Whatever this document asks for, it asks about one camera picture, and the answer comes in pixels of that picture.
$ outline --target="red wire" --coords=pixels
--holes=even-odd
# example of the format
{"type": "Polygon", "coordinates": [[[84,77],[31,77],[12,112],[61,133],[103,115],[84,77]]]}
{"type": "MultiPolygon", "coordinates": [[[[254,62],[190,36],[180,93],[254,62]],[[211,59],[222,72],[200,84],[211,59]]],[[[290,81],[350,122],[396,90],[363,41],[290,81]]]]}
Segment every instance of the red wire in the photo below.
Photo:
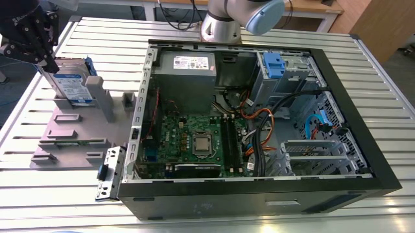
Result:
{"type": "Polygon", "coordinates": [[[155,108],[155,110],[154,110],[154,116],[152,116],[152,118],[151,118],[150,130],[148,130],[148,133],[147,133],[146,137],[142,138],[142,141],[148,137],[148,135],[151,134],[151,131],[152,131],[152,129],[154,129],[155,119],[156,119],[156,113],[158,113],[158,107],[159,107],[159,101],[160,101],[160,90],[158,89],[156,108],[155,108]]]}

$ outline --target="blue drive bay latch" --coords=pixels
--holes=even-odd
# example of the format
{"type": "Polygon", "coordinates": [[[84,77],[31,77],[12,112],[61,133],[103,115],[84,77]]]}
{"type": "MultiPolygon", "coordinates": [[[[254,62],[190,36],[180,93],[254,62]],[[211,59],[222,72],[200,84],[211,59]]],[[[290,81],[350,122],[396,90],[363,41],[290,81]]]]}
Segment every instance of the blue drive bay latch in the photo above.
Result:
{"type": "Polygon", "coordinates": [[[279,79],[283,77],[286,72],[286,62],[279,53],[264,53],[264,65],[268,70],[270,79],[279,79]]]}

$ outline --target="power cable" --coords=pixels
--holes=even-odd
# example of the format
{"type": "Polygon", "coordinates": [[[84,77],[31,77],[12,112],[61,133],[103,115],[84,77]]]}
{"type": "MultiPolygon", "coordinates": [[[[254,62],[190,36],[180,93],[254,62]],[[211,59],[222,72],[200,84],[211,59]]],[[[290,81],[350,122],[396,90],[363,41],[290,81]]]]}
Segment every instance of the power cable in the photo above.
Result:
{"type": "Polygon", "coordinates": [[[160,9],[162,9],[162,14],[163,14],[163,17],[164,17],[166,22],[168,23],[168,25],[170,25],[174,29],[176,29],[176,30],[179,30],[179,31],[187,31],[187,30],[191,28],[191,26],[192,26],[192,22],[194,22],[194,19],[195,19],[195,12],[198,11],[198,8],[196,8],[196,5],[195,5],[195,1],[191,0],[191,2],[192,2],[192,5],[194,5],[192,18],[191,18],[191,21],[190,21],[188,26],[187,26],[186,28],[180,28],[180,22],[179,22],[178,26],[175,26],[175,25],[170,22],[170,20],[167,19],[166,12],[164,12],[164,8],[163,8],[163,5],[162,5],[162,2],[160,2],[160,0],[158,0],[159,6],[160,6],[160,9]]]}
{"type": "Polygon", "coordinates": [[[278,29],[283,29],[283,28],[290,24],[290,22],[291,22],[294,7],[292,7],[292,2],[291,2],[291,0],[288,0],[288,1],[290,1],[290,13],[288,13],[288,16],[287,16],[287,18],[286,18],[286,22],[284,22],[283,26],[280,26],[278,29]]]}

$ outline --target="sticker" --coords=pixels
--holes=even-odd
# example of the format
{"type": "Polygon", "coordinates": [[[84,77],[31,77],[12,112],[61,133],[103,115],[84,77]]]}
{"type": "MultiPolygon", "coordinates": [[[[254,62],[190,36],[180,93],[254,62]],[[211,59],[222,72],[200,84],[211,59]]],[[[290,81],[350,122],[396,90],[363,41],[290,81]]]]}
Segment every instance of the sticker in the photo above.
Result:
{"type": "Polygon", "coordinates": [[[174,69],[208,69],[207,57],[175,57],[174,69]]]}
{"type": "Polygon", "coordinates": [[[255,164],[254,163],[248,163],[247,164],[247,169],[254,171],[254,168],[255,168],[255,164]]]}
{"type": "Polygon", "coordinates": [[[252,106],[252,105],[254,105],[254,101],[252,101],[252,100],[250,100],[250,98],[247,98],[246,103],[247,103],[250,106],[252,106]]]}
{"type": "Polygon", "coordinates": [[[92,96],[83,85],[83,77],[79,74],[53,74],[59,89],[64,92],[67,99],[75,103],[92,102],[92,96]]]}

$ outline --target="metal table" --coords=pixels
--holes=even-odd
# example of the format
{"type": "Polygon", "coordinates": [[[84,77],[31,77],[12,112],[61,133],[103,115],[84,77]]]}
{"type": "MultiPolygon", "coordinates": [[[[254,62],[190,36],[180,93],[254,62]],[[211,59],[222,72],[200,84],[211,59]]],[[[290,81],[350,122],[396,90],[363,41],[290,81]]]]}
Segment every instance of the metal table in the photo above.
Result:
{"type": "MultiPolygon", "coordinates": [[[[163,22],[84,17],[68,23],[57,55],[88,54],[104,88],[119,96],[123,90],[139,89],[147,40],[196,41],[196,30],[179,32],[163,22]]],[[[0,131],[0,232],[415,232],[415,111],[366,46],[343,34],[242,34],[246,44],[326,51],[403,189],[328,214],[140,222],[120,202],[93,202],[96,170],[28,169],[55,108],[53,90],[37,74],[0,131]]]]}

